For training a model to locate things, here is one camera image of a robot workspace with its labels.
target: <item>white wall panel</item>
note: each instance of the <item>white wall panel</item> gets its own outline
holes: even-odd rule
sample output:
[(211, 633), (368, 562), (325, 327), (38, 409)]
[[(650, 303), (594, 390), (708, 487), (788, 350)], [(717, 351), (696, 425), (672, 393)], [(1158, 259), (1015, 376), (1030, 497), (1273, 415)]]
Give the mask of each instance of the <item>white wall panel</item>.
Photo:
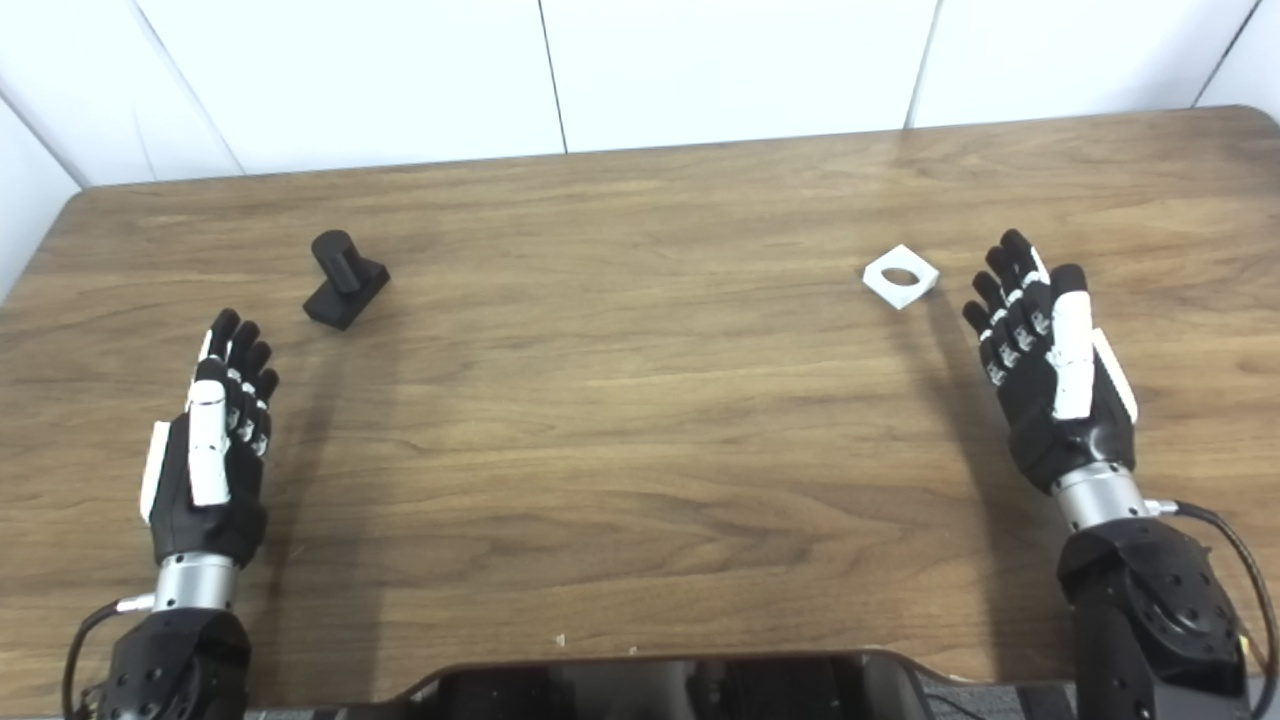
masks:
[(1262, 0), (1199, 105), (1252, 105), (1280, 122), (1280, 0)]
[(532, 0), (141, 6), (248, 173), (563, 151)]
[(36, 136), (0, 102), (0, 301), (78, 190)]
[(0, 0), (0, 95), (90, 184), (238, 174), (127, 0)]
[(1189, 108), (1253, 0), (943, 0), (914, 126)]
[(900, 128), (933, 0), (543, 0), (571, 151)]

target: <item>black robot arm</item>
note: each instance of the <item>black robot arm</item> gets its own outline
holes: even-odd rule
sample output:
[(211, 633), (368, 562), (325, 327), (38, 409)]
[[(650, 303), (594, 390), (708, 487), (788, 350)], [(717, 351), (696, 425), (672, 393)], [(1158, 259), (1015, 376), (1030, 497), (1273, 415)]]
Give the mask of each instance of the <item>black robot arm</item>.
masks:
[(243, 719), (250, 642), (233, 601), (266, 530), (259, 496), (271, 436), (268, 402), (279, 383), (266, 369), (270, 355), (257, 325), (233, 310), (205, 334), (186, 407), (156, 423), (142, 477), (156, 589), (108, 605), (81, 626), (63, 678), (67, 720), (86, 715), (72, 698), (84, 634), (125, 611), (148, 615), (115, 643), (97, 717)]
[(964, 316), (1009, 420), (1009, 447), (1030, 483), (1073, 530), (1059, 579), (1076, 634), (1080, 720), (1244, 720), (1251, 716), (1240, 621), (1207, 548), (1157, 520), (1199, 515), (1219, 524), (1249, 565), (1267, 620), (1267, 685), (1276, 637), (1256, 564), (1221, 519), (1194, 506), (1144, 500), (1133, 479), (1138, 407), (1102, 331), (1084, 272), (1050, 273), (1018, 231), (987, 254), (973, 287), (984, 305)]

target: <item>silver wrist cylinder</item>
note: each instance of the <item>silver wrist cylinder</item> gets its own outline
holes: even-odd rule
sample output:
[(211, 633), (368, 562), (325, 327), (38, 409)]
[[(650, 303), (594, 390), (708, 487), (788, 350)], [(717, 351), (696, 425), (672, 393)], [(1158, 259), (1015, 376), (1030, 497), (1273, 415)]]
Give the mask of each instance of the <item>silver wrist cylinder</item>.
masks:
[(1155, 516), (1129, 470), (1117, 462), (1091, 462), (1071, 470), (1051, 489), (1071, 530), (1124, 518)]
[(236, 580), (239, 569), (225, 555), (212, 552), (180, 552), (165, 557), (160, 564), (152, 612), (200, 607), (205, 610), (232, 609), (236, 600)]

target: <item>wire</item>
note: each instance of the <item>wire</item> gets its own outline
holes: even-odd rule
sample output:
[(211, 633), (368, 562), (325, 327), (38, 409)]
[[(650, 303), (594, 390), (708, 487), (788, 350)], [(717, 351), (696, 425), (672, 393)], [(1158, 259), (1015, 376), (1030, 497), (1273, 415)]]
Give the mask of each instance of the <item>wire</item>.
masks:
[(1258, 693), (1258, 702), (1253, 706), (1253, 720), (1262, 720), (1271, 707), (1271, 701), (1276, 694), (1276, 683), (1280, 680), (1280, 630), (1276, 628), (1276, 611), (1275, 606), (1271, 605), (1271, 593), (1267, 592), (1267, 583), (1262, 578), (1262, 570), (1258, 569), (1258, 561), (1253, 559), (1253, 553), (1244, 544), (1244, 539), (1217, 512), (1199, 505), (1178, 501), (1178, 510), (1174, 514), (1194, 518), (1217, 528), (1226, 537), (1226, 541), (1231, 543), (1231, 547), (1235, 548), (1235, 553), (1240, 556), (1240, 562), (1244, 562), (1244, 569), (1249, 573), (1249, 582), (1253, 583), (1253, 592), (1258, 597), (1258, 606), (1262, 609), (1262, 624), (1267, 633), (1267, 662), (1262, 669), (1262, 692)]
[(978, 715), (977, 712), (969, 710), (968, 707), (960, 705), (959, 702), (951, 700), (950, 697), (942, 697), (937, 693), (924, 693), (924, 697), (950, 706), (951, 710), (955, 710), (956, 712), (964, 715), (969, 720), (987, 720), (982, 715)]
[(72, 696), (74, 694), (76, 685), (76, 665), (79, 662), (79, 651), (84, 647), (84, 638), (88, 637), (90, 630), (96, 628), (99, 623), (106, 620), (108, 618), (119, 615), (120, 611), (118, 605), (124, 600), (127, 598), (113, 600), (93, 612), (90, 612), (87, 618), (81, 620), (81, 626), (76, 629), (76, 634), (72, 637), (72, 644), (67, 648), (67, 665), (63, 666), (63, 720), (83, 719), (83, 712), (74, 707)]

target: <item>wood grain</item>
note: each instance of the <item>wood grain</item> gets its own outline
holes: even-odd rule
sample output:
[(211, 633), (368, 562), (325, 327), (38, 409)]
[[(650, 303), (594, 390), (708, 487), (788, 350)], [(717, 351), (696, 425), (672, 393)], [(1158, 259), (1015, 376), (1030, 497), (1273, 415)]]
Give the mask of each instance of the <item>wood grain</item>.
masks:
[[(969, 278), (1006, 227), (1083, 263), (1142, 487), (1275, 580), (1277, 197), (1243, 109), (90, 190), (0, 310), (0, 707), (52, 712), (79, 618), (154, 582), (150, 424), (224, 305), (284, 379), (255, 705), (632, 652), (1069, 676), (1065, 532), (1007, 460)], [(393, 277), (347, 333), (300, 307), (330, 227)], [(858, 277), (900, 242), (942, 279), (897, 313)]]

